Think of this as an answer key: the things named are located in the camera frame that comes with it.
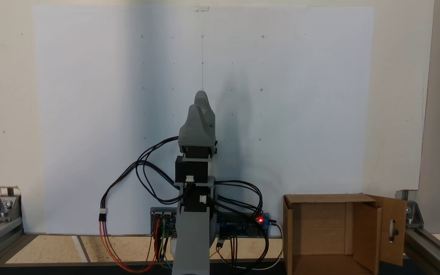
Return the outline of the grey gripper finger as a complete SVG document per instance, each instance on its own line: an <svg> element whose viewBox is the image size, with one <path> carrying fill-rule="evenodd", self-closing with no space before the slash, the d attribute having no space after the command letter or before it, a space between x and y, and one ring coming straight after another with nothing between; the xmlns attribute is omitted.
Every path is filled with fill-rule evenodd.
<svg viewBox="0 0 440 275"><path fill-rule="evenodd" d="M204 91L198 91L195 95L195 127L197 134L201 136L215 135L215 114L210 106L208 96Z"/></svg>
<svg viewBox="0 0 440 275"><path fill-rule="evenodd" d="M206 133L206 121L200 106L192 104L189 106L186 122L180 127L180 136L186 134L200 135Z"/></svg>

